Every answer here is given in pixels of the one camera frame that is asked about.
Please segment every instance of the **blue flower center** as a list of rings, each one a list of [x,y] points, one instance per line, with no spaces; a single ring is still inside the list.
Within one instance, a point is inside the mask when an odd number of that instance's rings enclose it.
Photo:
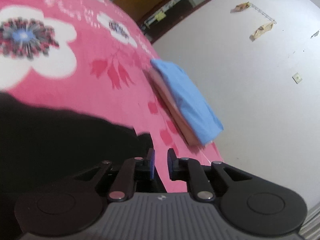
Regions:
[[[15,42],[22,41],[22,42],[29,42],[33,38],[35,38],[34,34],[32,31],[25,31],[18,29],[14,33],[12,33],[12,38],[14,39]]]

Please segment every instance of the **folded clothes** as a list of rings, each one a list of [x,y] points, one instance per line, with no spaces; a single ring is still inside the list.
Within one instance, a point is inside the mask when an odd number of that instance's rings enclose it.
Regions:
[[[214,140],[223,131],[219,119],[188,75],[176,64],[152,59],[168,86],[175,103],[202,145]]]

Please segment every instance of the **dark red door frame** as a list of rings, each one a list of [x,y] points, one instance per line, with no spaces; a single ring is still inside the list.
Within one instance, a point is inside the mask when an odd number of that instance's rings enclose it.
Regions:
[[[162,6],[164,6],[166,3],[168,3],[171,0],[163,0],[161,3],[157,4],[155,7],[153,7],[148,13],[146,13],[138,22],[137,24],[140,26],[144,23],[145,20],[147,20],[151,15],[153,15],[157,10],[159,10]],[[192,14],[194,11],[198,10],[200,7],[204,6],[206,3],[210,2],[211,0],[204,0],[202,3],[195,6],[192,10],[188,11],[184,15],[180,16],[179,19],[172,22],[171,25],[168,26],[167,29],[163,30],[158,36],[153,37],[153,40],[151,41],[151,44],[153,44],[155,41],[157,41],[160,37],[162,37],[165,33],[167,33],[169,30],[171,30],[175,25],[177,25],[179,22],[181,22],[184,18]]]

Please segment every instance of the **black fabric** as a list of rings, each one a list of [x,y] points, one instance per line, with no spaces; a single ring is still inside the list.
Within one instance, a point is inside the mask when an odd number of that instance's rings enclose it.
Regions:
[[[69,110],[27,106],[0,93],[0,239],[17,236],[13,214],[22,192],[90,168],[145,157],[149,134]]]

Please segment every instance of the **pink floral fabric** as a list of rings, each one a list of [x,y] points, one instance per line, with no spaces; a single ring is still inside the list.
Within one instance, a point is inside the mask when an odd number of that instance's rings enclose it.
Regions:
[[[33,106],[79,113],[150,132],[169,192],[167,150],[201,164],[221,160],[212,143],[188,147],[146,72],[158,57],[135,22],[108,0],[0,0],[0,90]]]

